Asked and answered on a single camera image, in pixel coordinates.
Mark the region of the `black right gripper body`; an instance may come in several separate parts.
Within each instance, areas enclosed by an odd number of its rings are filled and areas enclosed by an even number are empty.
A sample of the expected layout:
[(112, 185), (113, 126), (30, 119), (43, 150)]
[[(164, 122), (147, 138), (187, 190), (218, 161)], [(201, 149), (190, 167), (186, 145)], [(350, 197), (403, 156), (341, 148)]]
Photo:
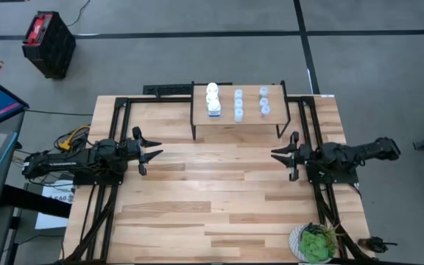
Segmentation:
[(290, 181), (297, 181), (299, 179), (298, 165), (313, 166), (318, 169), (320, 165), (317, 163), (317, 154), (309, 144), (297, 145), (300, 139), (300, 134), (294, 131), (290, 136), (290, 144), (288, 145), (288, 153), (291, 155), (289, 166), (291, 172), (289, 174)]

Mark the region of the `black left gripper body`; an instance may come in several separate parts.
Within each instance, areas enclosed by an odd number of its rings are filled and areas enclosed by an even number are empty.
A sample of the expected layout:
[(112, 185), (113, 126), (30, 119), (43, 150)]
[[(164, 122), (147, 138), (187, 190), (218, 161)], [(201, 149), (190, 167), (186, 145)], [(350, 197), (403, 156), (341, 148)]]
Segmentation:
[(127, 143), (127, 159), (138, 161), (138, 172), (144, 176), (147, 174), (146, 165), (147, 156), (144, 151), (148, 146), (148, 140), (146, 140), (141, 132), (140, 127), (133, 127), (132, 129), (133, 138), (128, 138)]

